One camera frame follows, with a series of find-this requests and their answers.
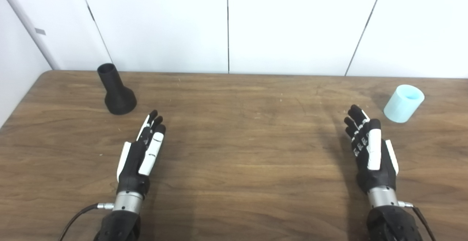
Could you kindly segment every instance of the wood grain surface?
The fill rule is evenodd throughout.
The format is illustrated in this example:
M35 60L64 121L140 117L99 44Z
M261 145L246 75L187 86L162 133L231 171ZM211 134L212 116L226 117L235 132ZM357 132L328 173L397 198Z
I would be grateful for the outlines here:
M367 240L343 123L353 103L393 142L398 198L421 208L439 241L466 240L468 80L121 76L138 100L127 115L107 111L95 72L49 71L1 128L2 240L56 240L81 208L114 201L122 145L152 109L167 133L140 240ZM399 84L426 95L405 124L382 113ZM106 213L80 217L65 240L92 240Z

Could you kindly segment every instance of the light blue cylinder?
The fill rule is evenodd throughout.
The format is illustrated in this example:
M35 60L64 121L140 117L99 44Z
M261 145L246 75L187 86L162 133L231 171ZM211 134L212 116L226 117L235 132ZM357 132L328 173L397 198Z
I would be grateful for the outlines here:
M423 102L424 94L415 86L398 86L383 109L385 116L396 123L405 123Z

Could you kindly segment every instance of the white wall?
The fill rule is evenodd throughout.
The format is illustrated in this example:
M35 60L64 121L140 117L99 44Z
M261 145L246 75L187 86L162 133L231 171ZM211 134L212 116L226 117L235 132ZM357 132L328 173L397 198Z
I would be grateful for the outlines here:
M0 0L0 127L39 75L49 69L7 0Z
M227 0L87 0L121 71L227 73Z
M375 0L229 0L233 73L344 75Z
M348 76L468 78L468 0L378 0Z
M57 69L95 70L110 62L85 0L10 1L31 31L45 30L35 37Z

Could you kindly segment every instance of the black cable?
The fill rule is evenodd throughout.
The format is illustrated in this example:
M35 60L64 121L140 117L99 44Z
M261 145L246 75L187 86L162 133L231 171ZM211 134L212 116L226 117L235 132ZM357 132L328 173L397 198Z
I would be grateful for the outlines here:
M431 231L431 228L429 228L429 224L427 223L426 219L424 218L423 213L421 213L419 208L417 208L416 206L413 206L413 211L418 216L418 218L421 220L421 222L423 223L423 225L426 228L426 230L427 230L429 236L431 237L431 239L433 241L436 241L436 237L434 236L433 232Z
M85 208L83 208L81 211L79 211L77 214L75 214L75 216L72 217L72 219L70 220L70 222L68 222L68 224L65 226L65 228L63 229L62 231L62 234L60 235L60 237L58 238L58 241L62 241L63 238L65 237L65 234L67 233L68 231L68 228L70 228L70 226L73 224L73 222L78 218L80 217L80 215L86 213L86 212L89 212L93 209L97 209L97 203L96 204L92 204L90 206L87 206Z

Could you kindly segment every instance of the black vase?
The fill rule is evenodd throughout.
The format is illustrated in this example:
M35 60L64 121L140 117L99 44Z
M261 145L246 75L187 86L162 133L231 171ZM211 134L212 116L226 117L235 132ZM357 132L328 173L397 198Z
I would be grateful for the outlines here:
M97 73L107 91L104 102L110 113L127 114L137 106L135 94L130 88L124 86L114 64L105 63L99 66Z

